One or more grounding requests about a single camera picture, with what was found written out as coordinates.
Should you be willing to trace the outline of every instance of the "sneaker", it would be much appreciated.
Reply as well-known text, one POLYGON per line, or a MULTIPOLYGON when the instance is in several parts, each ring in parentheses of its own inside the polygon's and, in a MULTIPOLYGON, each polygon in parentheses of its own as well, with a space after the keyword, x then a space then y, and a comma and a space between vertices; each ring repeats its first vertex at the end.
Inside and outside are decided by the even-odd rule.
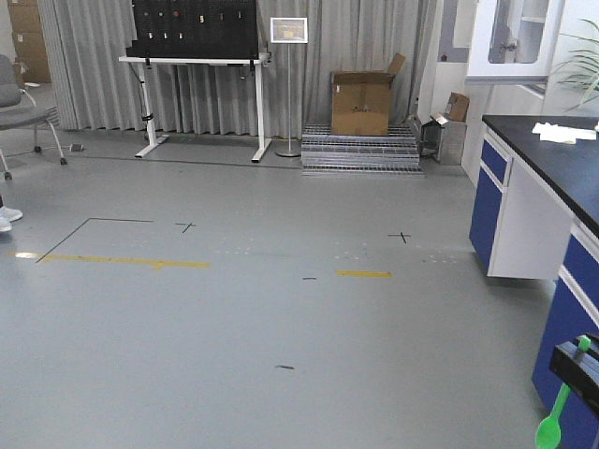
POLYGON ((10 229, 12 229, 10 221, 0 216, 0 232, 8 232, 10 229))
POLYGON ((3 206, 0 208, 0 218, 4 218, 9 222, 14 222, 15 220, 22 218, 22 212, 17 209, 9 209, 6 206, 3 206))

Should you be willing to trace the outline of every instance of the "sign stand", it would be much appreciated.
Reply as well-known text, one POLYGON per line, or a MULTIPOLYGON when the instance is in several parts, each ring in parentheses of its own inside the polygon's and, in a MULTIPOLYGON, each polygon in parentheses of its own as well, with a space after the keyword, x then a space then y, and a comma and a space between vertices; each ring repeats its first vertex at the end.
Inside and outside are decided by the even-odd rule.
POLYGON ((278 156, 297 157, 300 149, 291 148, 291 45, 308 43, 308 20, 305 17, 271 17, 270 42, 287 46, 287 148, 275 150, 278 156))

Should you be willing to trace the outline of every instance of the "green plastic scoop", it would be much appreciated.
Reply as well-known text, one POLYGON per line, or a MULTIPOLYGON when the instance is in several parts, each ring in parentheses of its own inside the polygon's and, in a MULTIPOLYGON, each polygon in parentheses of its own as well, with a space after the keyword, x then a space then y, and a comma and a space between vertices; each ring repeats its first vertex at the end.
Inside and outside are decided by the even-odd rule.
MULTIPOLYGON (((591 339, 586 335, 580 337, 578 350, 586 353, 591 347, 591 339)), ((560 427, 560 416, 563 406, 570 396, 570 387, 562 384, 558 397, 555 399, 553 409, 547 418, 541 421, 536 430, 536 449, 556 449, 562 440, 562 428, 560 427)))

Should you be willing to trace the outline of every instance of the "chair leg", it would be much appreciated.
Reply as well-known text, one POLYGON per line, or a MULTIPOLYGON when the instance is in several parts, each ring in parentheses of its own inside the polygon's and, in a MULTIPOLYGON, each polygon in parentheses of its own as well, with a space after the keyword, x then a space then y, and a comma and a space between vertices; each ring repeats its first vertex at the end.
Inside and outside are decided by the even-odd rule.
POLYGON ((58 153, 60 154, 60 165, 65 166, 66 159, 65 159, 65 155, 63 154, 63 147, 60 146, 60 141, 58 140, 58 136, 56 135, 56 130, 54 129, 54 125, 50 122, 50 120, 47 120, 46 123, 50 126, 50 129, 52 130, 52 133, 54 134, 54 140, 56 141, 56 148, 58 148, 58 153))
POLYGON ((34 152, 41 152, 41 147, 37 143, 37 124, 34 124, 34 152))
POLYGON ((4 166, 4 179, 5 180, 12 180, 12 175, 8 171, 7 160, 5 159, 4 153, 2 152, 1 148, 0 148, 0 159, 2 160, 2 165, 4 166))

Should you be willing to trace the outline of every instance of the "chair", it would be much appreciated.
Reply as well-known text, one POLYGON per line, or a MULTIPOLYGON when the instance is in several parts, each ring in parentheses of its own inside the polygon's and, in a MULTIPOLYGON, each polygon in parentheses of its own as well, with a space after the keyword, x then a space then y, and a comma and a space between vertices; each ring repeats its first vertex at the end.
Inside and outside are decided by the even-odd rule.
MULTIPOLYGON (((34 98, 24 89, 19 87, 15 78, 12 63, 5 55, 0 54, 0 131, 32 124, 34 126, 34 151, 41 152, 41 147, 37 144, 37 125, 40 123, 47 123, 54 134, 56 148, 60 153, 60 164, 64 166, 66 165, 65 155, 60 146, 60 141, 56 135, 54 125, 49 118, 50 112, 44 108, 38 107, 36 105, 36 100, 34 100, 34 98), (23 95, 27 96, 33 105, 18 106, 21 103, 23 95)), ((4 165, 5 180, 11 180, 12 175, 8 171, 7 160, 2 153, 2 148, 0 148, 0 159, 4 165)))

